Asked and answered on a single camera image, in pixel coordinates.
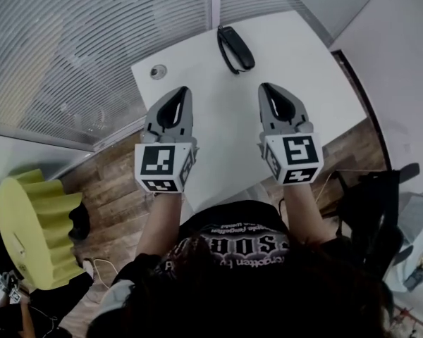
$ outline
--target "person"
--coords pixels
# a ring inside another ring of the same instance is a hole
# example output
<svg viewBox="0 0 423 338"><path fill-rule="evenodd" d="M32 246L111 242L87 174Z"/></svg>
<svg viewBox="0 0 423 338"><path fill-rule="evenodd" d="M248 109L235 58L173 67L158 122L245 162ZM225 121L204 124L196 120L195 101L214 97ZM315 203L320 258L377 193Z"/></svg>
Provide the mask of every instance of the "person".
<svg viewBox="0 0 423 338"><path fill-rule="evenodd" d="M52 290L20 291L19 304L10 304L9 294L0 300L0 338L71 337L59 323L84 297L94 282L94 268L82 263L84 273L69 284Z"/></svg>
<svg viewBox="0 0 423 338"><path fill-rule="evenodd" d="M234 201L179 225L181 194L154 198L136 258L116 276L87 338L144 334L386 337L380 280L330 231L308 184L274 206Z"/></svg>

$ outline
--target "black t-shirt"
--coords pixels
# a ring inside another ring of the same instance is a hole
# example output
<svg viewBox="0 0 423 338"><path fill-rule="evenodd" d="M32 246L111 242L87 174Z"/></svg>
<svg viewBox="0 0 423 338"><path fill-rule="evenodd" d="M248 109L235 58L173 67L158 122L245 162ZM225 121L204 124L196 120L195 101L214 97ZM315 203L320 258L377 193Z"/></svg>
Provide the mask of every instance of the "black t-shirt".
<svg viewBox="0 0 423 338"><path fill-rule="evenodd" d="M259 201L215 206L194 215L180 226L174 249L181 250L192 234L200 234L215 261L235 275L275 275L290 251L286 226L277 210ZM334 258L356 262L350 243L345 239L331 240L321 248ZM145 268L153 269L167 280L176 278L168 257L140 254L120 271L113 284L121 280L136 283L141 269Z"/></svg>

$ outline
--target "black telephone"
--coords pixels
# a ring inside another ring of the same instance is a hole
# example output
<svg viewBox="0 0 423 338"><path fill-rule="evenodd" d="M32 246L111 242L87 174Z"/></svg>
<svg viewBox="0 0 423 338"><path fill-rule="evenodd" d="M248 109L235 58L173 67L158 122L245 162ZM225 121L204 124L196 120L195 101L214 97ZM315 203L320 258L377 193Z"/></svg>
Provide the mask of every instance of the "black telephone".
<svg viewBox="0 0 423 338"><path fill-rule="evenodd" d="M226 55L226 52L224 51L223 43L227 45L229 50L232 52L244 70L235 69L232 66ZM241 39L240 35L238 35L238 33L231 26L222 27L220 25L218 27L218 46L219 51L221 52L221 55L226 62L226 65L232 73L238 75L240 72L251 70L255 66L254 56L252 56L251 51L243 39Z"/></svg>

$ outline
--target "white desk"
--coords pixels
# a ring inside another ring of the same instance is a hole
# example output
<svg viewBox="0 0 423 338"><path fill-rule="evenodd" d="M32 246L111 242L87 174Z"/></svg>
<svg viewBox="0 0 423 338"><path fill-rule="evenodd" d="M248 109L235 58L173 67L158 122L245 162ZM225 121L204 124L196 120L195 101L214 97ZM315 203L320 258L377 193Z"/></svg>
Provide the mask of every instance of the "white desk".
<svg viewBox="0 0 423 338"><path fill-rule="evenodd" d="M193 136L200 148L185 189L196 212L213 206L271 175L260 157L257 91L263 82L290 90L303 101L323 145L365 118L337 62L295 12L232 24L249 46L255 67L234 75L216 43L216 30L191 37L132 66L149 109L165 93L183 85L193 99ZM153 80L154 65L167 75Z"/></svg>

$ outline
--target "dark hair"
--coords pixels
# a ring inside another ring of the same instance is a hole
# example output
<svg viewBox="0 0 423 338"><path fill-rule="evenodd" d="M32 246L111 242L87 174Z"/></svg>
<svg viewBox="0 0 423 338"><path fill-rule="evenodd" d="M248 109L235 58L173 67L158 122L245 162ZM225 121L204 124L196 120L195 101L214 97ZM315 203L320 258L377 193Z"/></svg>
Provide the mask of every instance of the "dark hair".
<svg viewBox="0 0 423 338"><path fill-rule="evenodd" d="M317 246L292 244L275 275L235 274L217 265L199 236L170 258L175 281L144 271L125 307L94 320L87 338L163 332L388 336L382 283Z"/></svg>

